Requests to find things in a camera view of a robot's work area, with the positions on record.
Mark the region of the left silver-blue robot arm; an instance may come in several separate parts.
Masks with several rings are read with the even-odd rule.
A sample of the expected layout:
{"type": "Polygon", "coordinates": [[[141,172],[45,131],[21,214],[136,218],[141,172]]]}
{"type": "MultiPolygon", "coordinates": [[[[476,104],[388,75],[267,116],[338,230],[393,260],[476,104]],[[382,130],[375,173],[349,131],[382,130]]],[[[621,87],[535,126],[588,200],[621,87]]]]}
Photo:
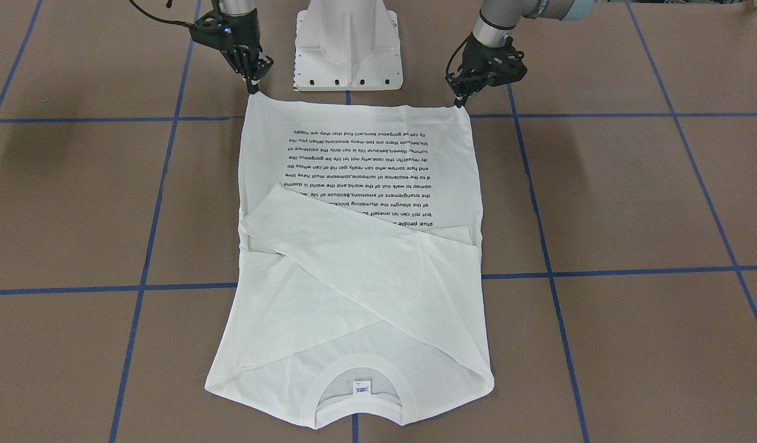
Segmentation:
{"type": "Polygon", "coordinates": [[[461,62],[454,73],[446,68],[446,82],[454,105],[465,106],[483,88],[524,79],[524,53],[513,47],[511,34],[522,18],[580,20],[593,1],[484,1],[472,32],[460,43],[461,62]]]}

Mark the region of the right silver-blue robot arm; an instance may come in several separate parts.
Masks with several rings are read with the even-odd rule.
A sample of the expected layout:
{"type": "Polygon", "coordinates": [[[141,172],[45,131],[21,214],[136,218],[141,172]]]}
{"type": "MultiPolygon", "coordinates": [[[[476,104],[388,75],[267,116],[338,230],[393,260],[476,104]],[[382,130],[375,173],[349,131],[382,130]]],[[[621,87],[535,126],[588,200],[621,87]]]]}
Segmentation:
{"type": "Polygon", "coordinates": [[[260,80],[274,61],[263,52],[255,1],[218,1],[223,28],[219,34],[224,59],[246,82],[249,95],[258,92],[260,80]]]}

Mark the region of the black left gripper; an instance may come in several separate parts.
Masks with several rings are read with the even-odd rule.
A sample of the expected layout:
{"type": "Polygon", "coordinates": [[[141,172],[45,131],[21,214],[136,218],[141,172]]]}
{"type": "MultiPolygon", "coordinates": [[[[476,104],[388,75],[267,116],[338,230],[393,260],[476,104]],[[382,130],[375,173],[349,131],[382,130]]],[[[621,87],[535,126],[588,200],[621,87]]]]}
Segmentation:
{"type": "Polygon", "coordinates": [[[487,85],[489,65],[486,60],[486,49],[496,47],[488,47],[477,40],[474,34],[469,34],[461,42],[459,48],[463,49],[461,64],[454,73],[446,73],[446,81],[455,93],[454,105],[462,108],[468,101],[470,93],[477,93],[487,85]]]}

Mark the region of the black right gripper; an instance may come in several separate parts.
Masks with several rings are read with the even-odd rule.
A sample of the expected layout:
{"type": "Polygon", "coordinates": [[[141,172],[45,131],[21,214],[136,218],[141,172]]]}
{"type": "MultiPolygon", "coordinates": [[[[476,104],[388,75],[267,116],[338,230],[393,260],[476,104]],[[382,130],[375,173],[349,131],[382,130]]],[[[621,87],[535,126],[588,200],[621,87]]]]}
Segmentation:
{"type": "Polygon", "coordinates": [[[271,69],[274,61],[263,53],[257,14],[223,15],[224,58],[233,71],[247,78],[249,95],[258,92],[259,78],[271,69]]]}

